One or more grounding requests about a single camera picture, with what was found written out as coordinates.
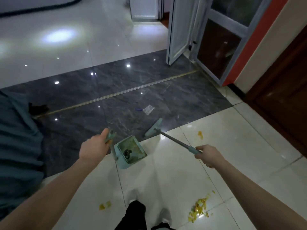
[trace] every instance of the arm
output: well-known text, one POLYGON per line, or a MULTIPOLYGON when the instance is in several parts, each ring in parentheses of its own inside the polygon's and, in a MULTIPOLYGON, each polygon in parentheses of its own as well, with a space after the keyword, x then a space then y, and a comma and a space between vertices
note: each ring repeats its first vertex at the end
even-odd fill
POLYGON ((198 146, 195 155, 222 176, 257 229, 307 229, 307 221, 269 192, 251 181, 210 145, 198 146))
POLYGON ((79 159, 4 218, 0 229, 52 229, 83 180, 108 152, 110 142, 104 142, 108 132, 106 128, 83 142, 79 159))

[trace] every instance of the red wall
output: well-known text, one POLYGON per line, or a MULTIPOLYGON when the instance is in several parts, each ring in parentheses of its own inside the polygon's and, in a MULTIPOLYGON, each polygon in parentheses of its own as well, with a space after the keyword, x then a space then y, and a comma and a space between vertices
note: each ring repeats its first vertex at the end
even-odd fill
POLYGON ((288 0, 272 0, 267 10, 264 12, 262 18, 260 19, 258 25, 256 26, 253 34, 243 48, 240 56, 238 57, 236 63, 230 70, 228 77, 223 83, 223 86, 234 83, 237 77, 242 72, 244 66, 247 64, 248 60, 252 54, 257 49, 258 45, 262 41, 263 37, 266 35, 275 19, 281 12, 282 8, 285 6, 288 0))

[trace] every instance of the forearm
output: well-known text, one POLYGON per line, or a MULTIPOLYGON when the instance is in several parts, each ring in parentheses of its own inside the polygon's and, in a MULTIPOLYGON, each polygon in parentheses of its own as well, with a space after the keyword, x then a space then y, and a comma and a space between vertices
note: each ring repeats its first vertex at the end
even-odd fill
POLYGON ((94 167, 78 160, 2 220, 0 229, 52 229, 94 167))
POLYGON ((228 161, 215 166, 257 229, 307 229, 307 221, 238 171, 228 161))

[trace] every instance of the dark gray marble tile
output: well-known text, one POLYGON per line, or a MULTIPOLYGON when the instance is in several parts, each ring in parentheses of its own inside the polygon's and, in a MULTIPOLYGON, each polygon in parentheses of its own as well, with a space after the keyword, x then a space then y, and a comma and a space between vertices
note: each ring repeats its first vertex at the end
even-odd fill
POLYGON ((43 155, 46 174, 68 169, 79 158, 82 142, 106 128, 102 101, 39 119, 44 126, 43 155))
POLYGON ((194 69, 194 65, 184 55, 180 56, 171 66, 167 65, 166 50, 94 66, 101 96, 135 88, 194 69))
POLYGON ((160 87, 153 85, 102 101, 108 127, 117 132, 114 143, 130 135, 135 135, 139 141, 144 140, 146 131, 160 117, 163 118, 162 131, 178 127, 160 92, 160 87), (155 108, 149 115, 135 110, 136 108, 144 109, 148 105, 155 108))
POLYGON ((33 105, 47 104, 50 111, 70 107, 99 97, 93 68, 46 77, 3 89, 21 92, 33 105))
POLYGON ((201 72, 157 85, 179 126, 232 106, 201 72))

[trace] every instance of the hand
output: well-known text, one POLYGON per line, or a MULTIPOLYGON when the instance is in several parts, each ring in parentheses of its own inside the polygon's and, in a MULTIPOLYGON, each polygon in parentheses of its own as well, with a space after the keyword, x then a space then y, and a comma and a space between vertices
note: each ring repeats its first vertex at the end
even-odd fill
POLYGON ((202 150, 203 153, 195 155, 196 159, 201 159, 209 168, 214 168, 217 163, 225 160, 221 153, 209 144, 197 146, 196 149, 202 150))
POLYGON ((96 167, 107 154, 112 142, 112 140, 109 140, 105 143, 108 133, 109 129, 105 128, 100 135, 95 135, 83 142, 79 152, 80 160, 89 162, 96 167))

